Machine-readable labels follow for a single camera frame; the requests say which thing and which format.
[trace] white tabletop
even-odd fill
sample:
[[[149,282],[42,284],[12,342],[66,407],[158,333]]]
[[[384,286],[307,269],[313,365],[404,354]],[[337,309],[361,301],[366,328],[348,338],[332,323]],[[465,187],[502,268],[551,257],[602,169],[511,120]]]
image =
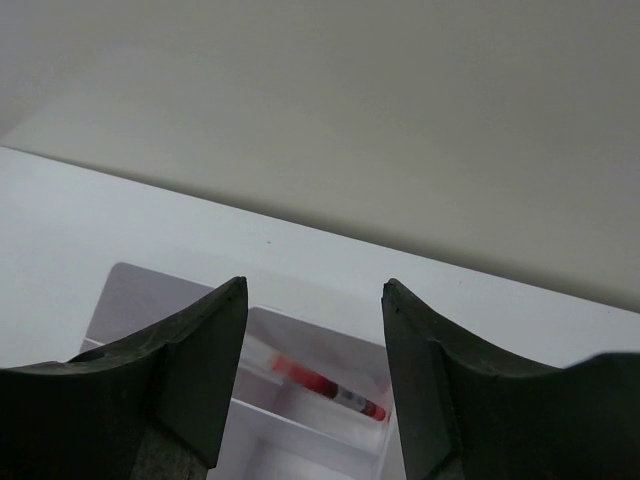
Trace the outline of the white tabletop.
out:
[[[640,350],[640,315],[9,149],[0,149],[0,366],[75,355],[118,262],[384,343],[390,277],[497,345],[563,366]]]

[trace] wall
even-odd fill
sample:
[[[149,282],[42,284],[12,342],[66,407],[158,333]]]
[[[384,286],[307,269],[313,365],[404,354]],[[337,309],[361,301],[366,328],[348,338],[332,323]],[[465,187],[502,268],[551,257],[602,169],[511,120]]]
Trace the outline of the wall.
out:
[[[0,6],[0,144],[640,311],[640,7]]]

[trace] gray wall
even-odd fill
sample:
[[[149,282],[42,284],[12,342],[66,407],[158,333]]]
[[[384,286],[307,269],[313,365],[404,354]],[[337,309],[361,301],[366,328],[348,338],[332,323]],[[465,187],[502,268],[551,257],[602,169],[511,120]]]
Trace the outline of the gray wall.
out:
[[[0,144],[640,311],[635,1],[0,5]]]

